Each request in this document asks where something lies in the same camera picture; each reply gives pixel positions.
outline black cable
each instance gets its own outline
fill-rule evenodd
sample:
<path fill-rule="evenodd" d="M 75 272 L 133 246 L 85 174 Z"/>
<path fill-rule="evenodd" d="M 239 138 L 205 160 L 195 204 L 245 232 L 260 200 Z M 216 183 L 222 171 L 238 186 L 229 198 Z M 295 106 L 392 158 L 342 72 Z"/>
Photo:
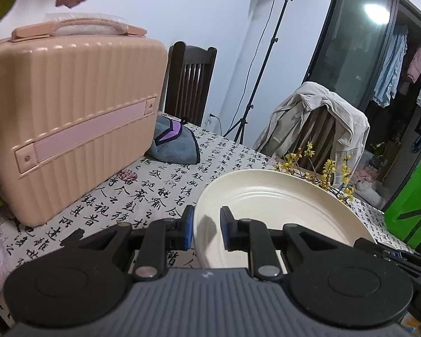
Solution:
<path fill-rule="evenodd" d="M 230 125 L 229 127 L 232 127 L 232 125 L 234 124 L 234 120 L 235 120 L 235 118 L 236 118 L 236 116 L 237 116 L 237 113 L 238 113 L 238 111 L 239 111 L 239 109 L 240 109 L 241 102 L 243 101 L 243 97 L 245 96 L 245 92 L 246 92 L 246 85 L 247 85 L 247 83 L 248 83 L 248 78 L 249 78 L 249 76 L 250 76 L 251 67 L 252 67 L 252 65 L 253 65 L 254 59 L 256 58 L 256 55 L 257 55 L 257 50 L 259 49 L 260 42 L 261 42 L 262 38 L 264 37 L 264 33 L 265 33 L 265 30 L 267 29 L 268 22 L 270 21 L 270 18 L 271 18 L 271 13 L 272 13 L 272 11 L 273 11 L 273 6 L 274 6 L 274 0 L 273 0 L 272 5 L 271 5 L 270 15 L 268 15 L 268 19 L 267 19 L 267 23 L 265 24 L 264 31 L 262 32 L 262 35 L 260 36 L 259 42 L 257 43 L 256 52 L 254 53 L 254 57 L 253 57 L 253 59 L 252 59 L 252 61 L 251 61 L 250 68 L 248 69 L 248 74 L 246 75 L 245 88 L 243 89 L 243 95 L 241 96 L 241 99 L 240 99 L 239 105 L 238 105 L 238 107 L 237 107 L 237 111 L 236 111 L 236 113 L 234 114 L 234 117 L 232 118 L 231 125 Z"/>
<path fill-rule="evenodd" d="M 221 132 L 221 121 L 220 121 L 220 118 L 218 116 L 213 115 L 213 114 L 209 114 L 209 116 L 212 117 L 212 118 L 216 118 L 218 120 L 218 123 L 220 124 L 220 135 L 222 136 L 223 134 Z"/>

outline white plate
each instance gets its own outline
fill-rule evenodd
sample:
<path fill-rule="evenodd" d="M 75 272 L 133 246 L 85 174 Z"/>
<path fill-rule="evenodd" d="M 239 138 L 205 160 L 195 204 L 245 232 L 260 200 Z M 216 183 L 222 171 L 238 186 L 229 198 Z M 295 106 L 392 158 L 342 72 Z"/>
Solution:
<path fill-rule="evenodd" d="M 360 237 L 375 242 L 346 205 L 310 182 L 272 170 L 239 170 L 211 182 L 196 203 L 193 235 L 203 267 L 248 266 L 245 252 L 227 252 L 223 246 L 224 205 L 235 219 L 258 219 L 270 229 L 296 223 L 350 246 Z"/>

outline tripod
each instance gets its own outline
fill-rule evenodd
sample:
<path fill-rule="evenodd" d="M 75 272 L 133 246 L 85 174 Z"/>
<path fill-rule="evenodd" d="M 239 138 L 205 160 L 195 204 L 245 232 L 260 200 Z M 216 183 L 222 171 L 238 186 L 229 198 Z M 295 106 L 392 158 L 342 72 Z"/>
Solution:
<path fill-rule="evenodd" d="M 239 126 L 239 128 L 237 129 L 236 137 L 234 138 L 234 142 L 237 142 L 240 137 L 240 144 L 243 144 L 243 136 L 245 134 L 245 125 L 248 123 L 246 121 L 246 117 L 248 116 L 248 113 L 250 112 L 250 110 L 254 107 L 253 100 L 254 100 L 254 96 L 256 94 L 257 88 L 259 87 L 260 79 L 262 78 L 262 75 L 264 73 L 265 66 L 267 65 L 268 57 L 270 57 L 270 53 L 273 48 L 273 45 L 278 41 L 278 38 L 276 38 L 277 31 L 279 30 L 279 26 L 281 25 L 282 17 L 284 16 L 284 11 L 285 11 L 285 8 L 287 7 L 288 1 L 289 0 L 284 1 L 284 6 L 282 7 L 281 14 L 279 15 L 279 20 L 277 21 L 277 25 L 276 25 L 276 29 L 274 31 L 273 37 L 271 38 L 270 46 L 268 47 L 268 50 L 267 50 L 267 55 L 265 56 L 264 63 L 262 64 L 262 68 L 260 69 L 259 76 L 257 77 L 257 81 L 256 81 L 256 84 L 254 85 L 254 89 L 251 94 L 250 100 L 248 101 L 248 105 L 246 106 L 245 113 L 243 117 L 240 118 L 232 127 L 230 127 L 224 135 L 224 137 L 226 137 L 237 126 Z"/>

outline chinese calligraphy tablecloth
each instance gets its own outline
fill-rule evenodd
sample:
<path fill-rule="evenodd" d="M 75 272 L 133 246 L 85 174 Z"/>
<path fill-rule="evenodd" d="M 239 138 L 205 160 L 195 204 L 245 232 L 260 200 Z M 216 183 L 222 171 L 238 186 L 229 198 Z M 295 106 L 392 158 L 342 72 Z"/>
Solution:
<path fill-rule="evenodd" d="M 269 158 L 263 154 L 200 127 L 187 126 L 199 144 L 200 164 L 167 164 L 142 157 L 39 227 L 24 226 L 9 210 L 1 208 L 0 239 L 12 266 L 18 267 L 58 249 L 61 241 L 78 229 L 87 237 L 119 222 L 140 228 L 156 219 L 180 217 L 185 206 L 195 204 L 203 189 L 218 176 L 239 169 L 272 168 Z M 379 242 L 407 249 L 387 232 L 380 211 L 358 200 L 351 207 Z M 193 249 L 170 252 L 168 264 L 200 267 Z M 3 296 L 0 296 L 0 314 L 10 321 Z"/>

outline pink suitcase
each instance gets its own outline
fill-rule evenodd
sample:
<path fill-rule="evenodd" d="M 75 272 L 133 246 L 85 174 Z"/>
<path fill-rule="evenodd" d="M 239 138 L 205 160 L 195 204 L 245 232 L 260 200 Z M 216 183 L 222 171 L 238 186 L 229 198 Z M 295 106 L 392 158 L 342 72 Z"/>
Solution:
<path fill-rule="evenodd" d="M 0 41 L 0 187 L 28 226 L 137 160 L 153 140 L 165 47 L 132 26 L 122 35 L 52 36 L 72 24 L 97 21 L 26 26 Z"/>

